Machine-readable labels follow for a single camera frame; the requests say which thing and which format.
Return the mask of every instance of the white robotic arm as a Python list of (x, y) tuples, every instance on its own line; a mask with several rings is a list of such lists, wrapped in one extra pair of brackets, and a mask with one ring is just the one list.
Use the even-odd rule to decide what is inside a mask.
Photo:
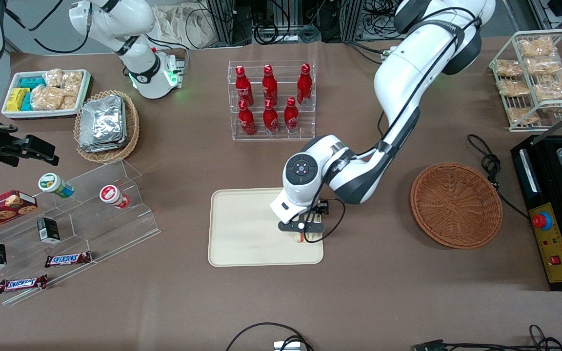
[(76, 31), (89, 30), (119, 56), (145, 98), (161, 98), (177, 86), (175, 56), (152, 51), (144, 37), (156, 20), (145, 0), (82, 0), (71, 5), (69, 18)]
[(422, 94), (439, 73), (458, 73), (474, 61), (480, 52), (478, 29), (494, 9), (495, 0), (404, 0), (400, 4), (394, 23), (400, 33), (408, 34), (374, 79), (388, 131), (361, 155), (337, 137), (323, 136), (292, 156), (283, 170), (283, 191), (270, 204), (281, 220), (280, 228), (312, 209), (323, 183), (347, 204), (370, 198), (415, 127)]

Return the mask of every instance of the coca-cola bottle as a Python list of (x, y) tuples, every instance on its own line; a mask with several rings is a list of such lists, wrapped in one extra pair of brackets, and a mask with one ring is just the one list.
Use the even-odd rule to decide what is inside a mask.
[(248, 109), (247, 102), (245, 100), (240, 100), (240, 102), (238, 102), (238, 107), (240, 107), (240, 113), (238, 113), (240, 126), (247, 136), (254, 136), (257, 133), (257, 129), (255, 128), (253, 113)]
[(292, 96), (287, 98), (283, 119), (288, 134), (296, 134), (299, 131), (299, 109), (296, 107), (296, 99)]
[(277, 111), (274, 109), (272, 100), (263, 102), (265, 110), (263, 110), (263, 124), (266, 127), (266, 134), (268, 136), (276, 136), (279, 133), (279, 123), (277, 121)]
[(261, 80), (261, 86), (263, 87), (263, 98), (265, 100), (270, 100), (272, 106), (277, 106), (277, 80), (272, 74), (272, 66), (267, 64), (263, 67), (263, 80)]
[(296, 95), (296, 100), (298, 100), (299, 105), (307, 105), (312, 98), (312, 75), (309, 74), (310, 66), (309, 64), (303, 63), (301, 66), (301, 77), (299, 77), (298, 93)]
[(250, 88), (250, 81), (246, 74), (244, 74), (244, 67), (237, 66), (236, 75), (236, 90), (238, 91), (240, 100), (245, 100), (248, 107), (253, 106), (253, 90)]

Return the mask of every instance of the wicker basket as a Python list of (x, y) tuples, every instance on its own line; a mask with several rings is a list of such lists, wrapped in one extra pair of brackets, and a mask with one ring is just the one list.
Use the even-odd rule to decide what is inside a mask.
[[(138, 111), (136, 111), (134, 103), (127, 94), (121, 91), (102, 91), (101, 93), (91, 96), (88, 100), (98, 100), (99, 98), (104, 98), (111, 94), (118, 95), (125, 100), (125, 118), (127, 118), (127, 138), (129, 141), (122, 149), (100, 151), (99, 153), (87, 153), (78, 146), (78, 153), (89, 161), (106, 164), (116, 160), (117, 158), (125, 159), (132, 153), (138, 143), (138, 137), (140, 135), (140, 120), (138, 119)], [(82, 111), (79, 110), (77, 117), (75, 117), (75, 129), (73, 130), (73, 136), (78, 144), (80, 143), (81, 114)]]
[(446, 162), (422, 171), (411, 188), (415, 220), (437, 242), (474, 249), (502, 225), (502, 203), (490, 182), (471, 167)]

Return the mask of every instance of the red button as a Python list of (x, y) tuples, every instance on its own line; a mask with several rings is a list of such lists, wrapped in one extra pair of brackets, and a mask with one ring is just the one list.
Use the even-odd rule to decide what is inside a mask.
[(533, 216), (533, 226), (535, 228), (543, 228), (548, 224), (548, 220), (542, 214), (536, 214)]

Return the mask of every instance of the brown tablecloth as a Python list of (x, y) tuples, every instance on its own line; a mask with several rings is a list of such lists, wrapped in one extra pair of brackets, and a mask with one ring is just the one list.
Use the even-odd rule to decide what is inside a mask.
[[(0, 305), (0, 351), (222, 350), (243, 327), (292, 325), (319, 350), (406, 350), (447, 342), (526, 344), (529, 324), (562, 341), (562, 292), (547, 292), (529, 223), (504, 207), (497, 237), (471, 251), (436, 244), (417, 226), (409, 191), (421, 169), (454, 161), (480, 170), (465, 136), (482, 136), (502, 159), (502, 193), (523, 208), (509, 133), (486, 67), (507, 38), (484, 39), (466, 71), (440, 76), (424, 94), (420, 120), (368, 202), (348, 206), (317, 265), (215, 268), (207, 262), (210, 197), (218, 189), (281, 186), (284, 162), (302, 142), (237, 143), (229, 130), (228, 60), (316, 59), (317, 134), (355, 151), (379, 138), (373, 91), (377, 65), (342, 44), (279, 45), (192, 52), (183, 88), (159, 100), (134, 91), (114, 54), (13, 54), (12, 71), (84, 68), (93, 93), (129, 94), (141, 119), (128, 161), (162, 233), (13, 307)], [(374, 44), (388, 47), (394, 42)], [(58, 174), (97, 166), (76, 153), (73, 120), (15, 122), (53, 143)], [(22, 160), (0, 166), (0, 193), (36, 193), (54, 168)], [(328, 221), (337, 219), (338, 209)], [(237, 350), (265, 350), (286, 331), (250, 331)]]

